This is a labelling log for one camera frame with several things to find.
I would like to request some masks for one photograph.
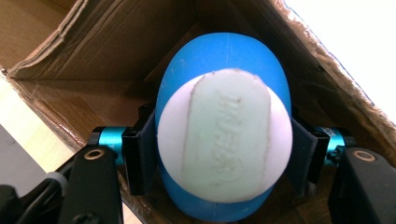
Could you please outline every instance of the cardboard box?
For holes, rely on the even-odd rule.
[[[396,166],[393,123],[282,1],[35,2],[0,1],[16,8],[0,20],[10,30],[3,34],[8,42],[1,46],[0,63],[26,104],[74,151],[94,127],[134,125],[136,109],[155,101],[166,66],[189,40],[234,32],[253,36],[273,51],[303,119],[313,126],[346,128],[361,147]],[[12,18],[20,18],[18,24]],[[144,222],[193,222],[175,208],[159,179],[148,197],[128,196],[125,188],[125,201]],[[329,218],[326,200],[321,200],[326,197],[325,190],[312,201],[292,201],[282,177],[263,208],[248,219],[304,223]]]

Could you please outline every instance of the blue plastic shell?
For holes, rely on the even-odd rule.
[[[239,68],[259,76],[285,105],[291,115],[290,92],[276,56],[260,41],[238,34],[202,35],[186,44],[173,58],[163,76],[156,105],[156,126],[171,96],[186,82],[225,68]],[[160,162],[163,183],[177,207],[184,213],[208,221],[236,221],[251,215],[265,201],[272,188],[241,203],[212,203],[182,189]]]

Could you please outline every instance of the white ball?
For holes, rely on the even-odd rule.
[[[215,203],[244,202],[272,187],[291,143],[285,106],[259,77],[239,69],[184,84],[158,126],[166,171],[187,192]]]

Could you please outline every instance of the blue metal part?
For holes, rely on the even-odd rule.
[[[330,136],[330,142],[327,147],[327,152],[332,152],[337,148],[337,146],[343,147],[346,144],[343,135],[341,135],[341,133],[335,128],[319,127],[316,128],[316,130],[322,133],[326,133],[327,135]]]
[[[117,153],[116,164],[124,164],[122,158],[122,134],[126,127],[105,127],[99,137],[99,146],[109,147]]]

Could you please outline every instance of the black cable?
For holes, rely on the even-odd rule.
[[[21,201],[23,206],[26,208],[32,203],[43,191],[46,189],[51,182],[51,179],[44,179],[38,184],[34,189],[32,189],[29,193],[23,195],[21,197]]]
[[[40,208],[47,202],[52,195],[60,189],[60,185],[57,181],[51,180],[49,185],[44,191],[26,208],[17,224],[31,223],[37,214],[40,212]]]

